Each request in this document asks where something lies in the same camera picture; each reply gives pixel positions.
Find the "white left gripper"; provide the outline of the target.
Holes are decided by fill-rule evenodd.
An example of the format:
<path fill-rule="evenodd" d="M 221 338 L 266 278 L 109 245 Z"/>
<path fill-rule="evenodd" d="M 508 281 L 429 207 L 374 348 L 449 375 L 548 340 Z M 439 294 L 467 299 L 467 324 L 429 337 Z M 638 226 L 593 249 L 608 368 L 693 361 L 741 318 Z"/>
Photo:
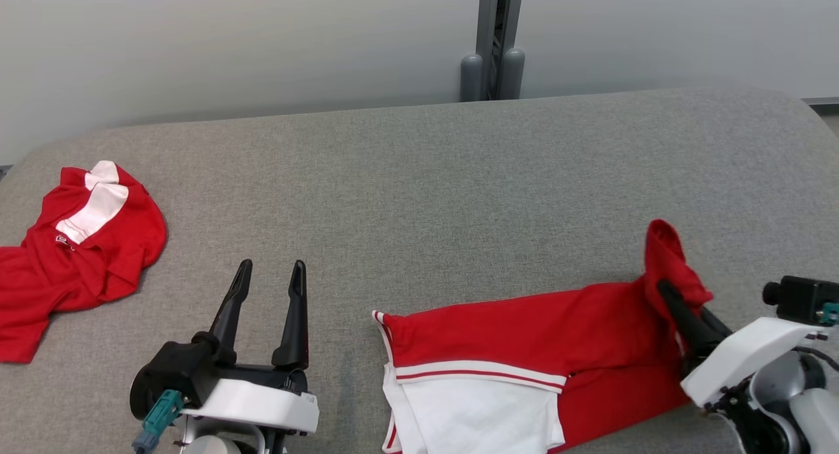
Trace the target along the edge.
<path fill-rule="evenodd" d="M 235 339 L 242 304 L 248 298 L 254 263 L 246 258 L 239 264 L 231 285 L 210 328 L 218 344 L 215 364 L 233 366 L 237 361 Z M 284 371 L 269 371 L 278 383 L 256 383 L 236 377 L 222 377 L 198 408 L 181 410 L 182 415 L 216 419 L 261 428 L 293 430 L 312 434 L 317 431 L 320 410 L 317 397 L 309 391 L 305 375 L 309 367 L 307 273 L 297 260 L 288 285 L 288 310 L 281 345 L 272 354 L 271 364 Z"/>

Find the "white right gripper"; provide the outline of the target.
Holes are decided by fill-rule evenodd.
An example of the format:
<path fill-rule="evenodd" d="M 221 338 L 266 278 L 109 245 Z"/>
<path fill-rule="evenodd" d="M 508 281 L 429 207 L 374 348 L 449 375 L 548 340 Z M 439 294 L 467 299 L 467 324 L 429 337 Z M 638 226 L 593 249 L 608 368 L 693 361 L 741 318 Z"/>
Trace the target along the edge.
<path fill-rule="evenodd" d="M 805 374 L 794 348 L 811 347 L 812 337 L 830 334 L 829 328 L 770 317 L 758 318 L 732 334 L 707 307 L 697 314 L 692 311 L 671 282 L 659 281 L 658 291 L 684 353 L 686 377 L 681 388 L 701 408 L 719 402 L 723 388 L 735 388 L 746 380 L 747 394 L 757 404 L 786 401 L 803 392 Z"/>

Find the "red shorts with black lettering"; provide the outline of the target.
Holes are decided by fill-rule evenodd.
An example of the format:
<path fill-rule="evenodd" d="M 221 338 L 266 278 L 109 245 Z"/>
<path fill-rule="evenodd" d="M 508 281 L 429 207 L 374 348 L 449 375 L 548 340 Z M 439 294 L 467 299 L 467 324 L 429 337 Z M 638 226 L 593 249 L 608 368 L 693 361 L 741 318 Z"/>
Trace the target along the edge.
<path fill-rule="evenodd" d="M 166 241 L 155 200 L 116 162 L 63 168 L 23 242 L 0 247 L 0 364 L 30 364 L 52 314 L 132 295 Z"/>

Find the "red and white shirt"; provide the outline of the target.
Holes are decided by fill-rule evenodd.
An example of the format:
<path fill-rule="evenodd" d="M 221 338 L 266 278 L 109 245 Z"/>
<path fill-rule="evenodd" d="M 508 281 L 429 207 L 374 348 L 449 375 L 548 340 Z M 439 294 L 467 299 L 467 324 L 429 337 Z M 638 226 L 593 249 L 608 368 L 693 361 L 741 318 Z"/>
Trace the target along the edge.
<path fill-rule="evenodd" d="M 651 221 L 631 282 L 372 312 L 387 351 L 383 454 L 555 454 L 687 404 L 683 340 L 659 284 L 694 314 L 711 292 Z"/>

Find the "grey partition post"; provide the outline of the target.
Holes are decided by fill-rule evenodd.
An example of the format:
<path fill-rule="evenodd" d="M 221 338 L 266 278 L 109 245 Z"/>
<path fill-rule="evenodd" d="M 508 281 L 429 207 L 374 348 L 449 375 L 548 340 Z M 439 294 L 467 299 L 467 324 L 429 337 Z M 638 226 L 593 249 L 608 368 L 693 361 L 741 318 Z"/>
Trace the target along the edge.
<path fill-rule="evenodd" d="M 520 98 L 526 55 L 515 47 L 522 0 L 478 0 L 475 51 L 459 63 L 459 102 Z"/>

